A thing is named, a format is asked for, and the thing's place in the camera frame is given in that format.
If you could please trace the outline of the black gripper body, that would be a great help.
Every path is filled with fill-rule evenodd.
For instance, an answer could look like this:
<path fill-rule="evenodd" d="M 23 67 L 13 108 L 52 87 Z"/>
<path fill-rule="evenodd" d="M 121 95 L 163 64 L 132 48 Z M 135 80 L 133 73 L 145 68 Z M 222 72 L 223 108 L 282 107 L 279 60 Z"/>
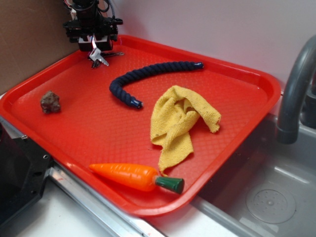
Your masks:
<path fill-rule="evenodd" d="M 122 25 L 123 20 L 119 18 L 100 17 L 93 20 L 71 20 L 63 24 L 66 35 L 70 42 L 79 42 L 82 39 L 88 42 L 91 36 L 97 40 L 107 37 L 109 40 L 116 41 L 118 38 L 118 25 Z"/>

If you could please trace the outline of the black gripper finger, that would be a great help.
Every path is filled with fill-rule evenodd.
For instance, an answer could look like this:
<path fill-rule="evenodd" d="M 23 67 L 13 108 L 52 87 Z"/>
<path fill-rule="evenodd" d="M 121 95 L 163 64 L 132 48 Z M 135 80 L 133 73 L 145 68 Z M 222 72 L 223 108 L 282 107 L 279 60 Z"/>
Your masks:
<path fill-rule="evenodd" d="M 95 44 L 101 51 L 111 51 L 113 49 L 113 42 L 109 38 L 109 36 L 104 36 L 101 39 L 96 39 Z"/>
<path fill-rule="evenodd" d="M 93 50 L 91 38 L 87 38 L 87 41 L 85 41 L 82 37 L 80 37 L 78 40 L 78 45 L 80 51 L 91 52 Z"/>

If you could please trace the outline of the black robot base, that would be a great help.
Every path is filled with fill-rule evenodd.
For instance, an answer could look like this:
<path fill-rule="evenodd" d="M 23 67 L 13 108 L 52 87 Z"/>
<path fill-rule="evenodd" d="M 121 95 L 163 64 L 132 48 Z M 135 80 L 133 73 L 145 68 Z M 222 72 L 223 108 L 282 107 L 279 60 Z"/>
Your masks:
<path fill-rule="evenodd" d="M 0 226 L 42 198 L 51 155 L 30 138 L 11 138 L 0 126 Z"/>

